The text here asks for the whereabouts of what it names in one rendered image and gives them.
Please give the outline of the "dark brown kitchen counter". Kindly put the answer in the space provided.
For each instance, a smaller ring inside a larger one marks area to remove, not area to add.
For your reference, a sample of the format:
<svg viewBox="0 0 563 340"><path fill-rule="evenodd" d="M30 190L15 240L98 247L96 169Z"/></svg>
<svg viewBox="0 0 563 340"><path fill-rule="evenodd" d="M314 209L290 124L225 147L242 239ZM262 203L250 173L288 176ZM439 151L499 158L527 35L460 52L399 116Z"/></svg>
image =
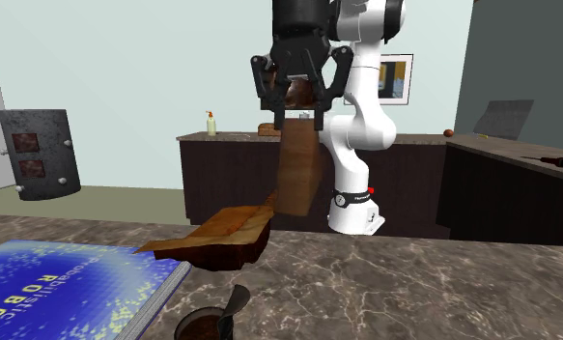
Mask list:
<svg viewBox="0 0 563 340"><path fill-rule="evenodd" d="M195 132L180 137L185 213L200 225L220 209L255 206L276 187L277 137ZM360 151L384 224L380 236L446 239L436 222L446 145L439 135L399 135L384 151Z"/></svg>

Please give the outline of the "blue book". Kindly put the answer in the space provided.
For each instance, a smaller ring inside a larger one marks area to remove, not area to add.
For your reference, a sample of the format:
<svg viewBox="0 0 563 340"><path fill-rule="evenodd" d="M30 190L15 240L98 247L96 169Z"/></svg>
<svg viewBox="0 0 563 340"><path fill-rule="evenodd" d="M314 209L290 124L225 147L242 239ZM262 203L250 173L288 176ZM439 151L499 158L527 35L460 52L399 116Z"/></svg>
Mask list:
<svg viewBox="0 0 563 340"><path fill-rule="evenodd" d="M0 244L0 340L139 340L191 270L134 247Z"/></svg>

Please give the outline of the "grey metal cabinet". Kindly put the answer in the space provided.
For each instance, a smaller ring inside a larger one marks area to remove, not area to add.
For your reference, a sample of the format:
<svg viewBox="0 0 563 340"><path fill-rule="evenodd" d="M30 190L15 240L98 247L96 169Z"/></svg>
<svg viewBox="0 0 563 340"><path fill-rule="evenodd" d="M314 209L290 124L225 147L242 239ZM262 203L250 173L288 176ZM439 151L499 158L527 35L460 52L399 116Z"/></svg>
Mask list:
<svg viewBox="0 0 563 340"><path fill-rule="evenodd" d="M81 190L65 109L4 109L0 124L20 200L56 199Z"/></svg>

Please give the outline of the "white framed wall picture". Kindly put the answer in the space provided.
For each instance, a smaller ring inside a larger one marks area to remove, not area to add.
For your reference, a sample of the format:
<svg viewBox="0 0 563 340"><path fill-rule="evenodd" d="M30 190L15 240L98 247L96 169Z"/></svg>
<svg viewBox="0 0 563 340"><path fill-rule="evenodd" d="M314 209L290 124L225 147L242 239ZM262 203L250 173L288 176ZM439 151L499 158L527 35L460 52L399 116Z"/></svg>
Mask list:
<svg viewBox="0 0 563 340"><path fill-rule="evenodd" d="M408 105L412 54L381 54L378 80L379 105Z"/></svg>

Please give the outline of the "brown wooden scoop-shaped thing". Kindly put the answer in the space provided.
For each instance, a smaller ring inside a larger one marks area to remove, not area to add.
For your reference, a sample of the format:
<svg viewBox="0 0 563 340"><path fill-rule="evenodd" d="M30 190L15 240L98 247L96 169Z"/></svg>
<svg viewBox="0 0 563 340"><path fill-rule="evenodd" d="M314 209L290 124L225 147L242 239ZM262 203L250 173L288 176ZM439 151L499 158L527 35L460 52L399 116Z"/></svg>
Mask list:
<svg viewBox="0 0 563 340"><path fill-rule="evenodd" d="M321 180L319 135L312 121L286 120L279 140L276 187L264 203L222 208L188 236L148 241L141 251L210 271L238 270L257 262L273 216L307 215Z"/></svg>

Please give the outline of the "dark brown cup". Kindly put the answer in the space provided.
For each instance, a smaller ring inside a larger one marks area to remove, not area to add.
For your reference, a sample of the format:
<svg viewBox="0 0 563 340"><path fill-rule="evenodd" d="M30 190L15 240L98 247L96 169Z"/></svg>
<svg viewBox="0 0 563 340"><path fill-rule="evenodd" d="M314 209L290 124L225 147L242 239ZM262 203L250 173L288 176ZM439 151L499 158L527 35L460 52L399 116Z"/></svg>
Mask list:
<svg viewBox="0 0 563 340"><path fill-rule="evenodd" d="M213 306L190 312L178 323L174 340L234 340L234 325L227 335L219 335L217 325L223 312L223 308Z"/></svg>

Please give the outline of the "black kitchen counter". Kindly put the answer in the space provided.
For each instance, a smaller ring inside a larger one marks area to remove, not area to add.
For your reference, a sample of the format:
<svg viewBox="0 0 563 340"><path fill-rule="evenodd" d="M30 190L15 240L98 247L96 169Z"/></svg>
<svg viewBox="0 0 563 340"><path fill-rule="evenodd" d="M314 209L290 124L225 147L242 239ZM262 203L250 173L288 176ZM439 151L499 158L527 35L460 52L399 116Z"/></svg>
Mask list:
<svg viewBox="0 0 563 340"><path fill-rule="evenodd" d="M518 139L532 106L492 100L447 140L436 221L451 239L563 245L563 150Z"/></svg>

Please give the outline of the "grey spoon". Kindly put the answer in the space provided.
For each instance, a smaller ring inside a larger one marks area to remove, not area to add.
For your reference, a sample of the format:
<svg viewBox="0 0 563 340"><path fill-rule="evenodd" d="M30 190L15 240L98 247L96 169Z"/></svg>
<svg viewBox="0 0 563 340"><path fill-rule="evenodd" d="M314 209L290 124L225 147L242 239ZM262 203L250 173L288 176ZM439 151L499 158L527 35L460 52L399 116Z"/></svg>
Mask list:
<svg viewBox="0 0 563 340"><path fill-rule="evenodd" d="M217 322L219 340L233 340L234 316L247 305L250 298L250 292L246 287L240 284L234 286L227 305Z"/></svg>

